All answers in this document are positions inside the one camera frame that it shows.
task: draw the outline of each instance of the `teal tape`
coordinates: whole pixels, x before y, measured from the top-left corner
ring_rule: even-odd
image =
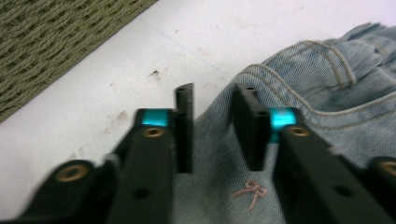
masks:
[[[147,109],[143,115],[142,124],[167,127],[169,109]]]
[[[296,124],[297,118],[290,108],[270,108],[272,134],[270,143],[279,143],[279,132],[288,124]]]

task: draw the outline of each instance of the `green woven mat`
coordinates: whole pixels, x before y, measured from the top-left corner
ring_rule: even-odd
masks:
[[[0,122],[154,2],[0,1]]]

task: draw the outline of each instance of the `denim fabric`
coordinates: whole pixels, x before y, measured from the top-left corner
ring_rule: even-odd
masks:
[[[284,223],[272,183],[277,145],[263,172],[250,172],[231,124],[235,83],[258,90],[265,107],[298,107],[305,123],[364,167],[396,157],[396,27],[364,24],[339,39],[303,41],[242,71],[195,124],[193,175],[178,175],[176,223]],[[248,179],[268,189],[232,198]]]

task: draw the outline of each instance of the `jeans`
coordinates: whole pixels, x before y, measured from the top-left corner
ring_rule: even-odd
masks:
[[[341,154],[365,167],[375,156],[396,157],[396,27],[363,24],[339,39],[303,41],[247,67],[195,122],[194,173],[177,175],[176,223],[284,223],[272,174],[250,172],[232,125],[235,83],[255,88],[264,107],[297,107],[304,122]],[[267,189],[232,195],[253,179]]]

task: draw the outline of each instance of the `white table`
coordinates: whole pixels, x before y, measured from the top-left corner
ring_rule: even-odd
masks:
[[[197,117],[249,64],[369,21],[396,25],[396,2],[159,1],[0,124],[0,219],[61,162],[100,162],[137,108],[174,107],[177,86],[195,84]]]

